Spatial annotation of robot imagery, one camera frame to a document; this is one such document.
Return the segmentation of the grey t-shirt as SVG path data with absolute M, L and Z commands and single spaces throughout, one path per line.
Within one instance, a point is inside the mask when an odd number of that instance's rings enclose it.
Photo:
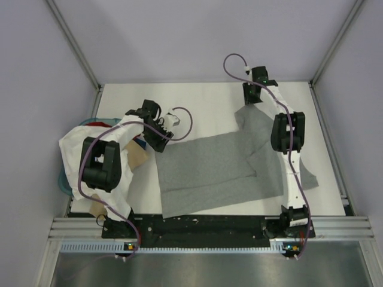
M 156 154 L 164 218 L 282 196 L 273 121 L 254 105 L 235 112 L 238 131 L 168 145 Z

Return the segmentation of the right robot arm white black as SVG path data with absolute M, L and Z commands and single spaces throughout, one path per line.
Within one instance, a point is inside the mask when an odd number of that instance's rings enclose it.
M 291 237 L 306 237 L 311 214 L 303 192 L 300 155 L 305 143 L 305 114 L 296 112 L 283 98 L 278 83 L 269 79 L 265 66 L 245 65 L 248 79 L 243 83 L 246 104 L 265 103 L 273 115 L 270 144 L 277 153 L 282 171 L 284 202 L 279 216 L 279 231 Z

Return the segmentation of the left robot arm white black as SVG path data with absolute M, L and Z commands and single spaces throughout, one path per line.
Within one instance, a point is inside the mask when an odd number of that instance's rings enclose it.
M 126 145 L 143 136 L 147 145 L 156 152 L 163 152 L 168 142 L 174 141 L 172 129 L 179 123 L 173 110 L 162 114 L 158 103 L 146 99 L 140 108 L 128 110 L 110 129 L 83 140 L 78 192 L 104 206 L 107 230 L 116 230 L 123 237 L 139 236 L 131 207 L 125 200 L 114 198 L 127 191 L 131 182 Z

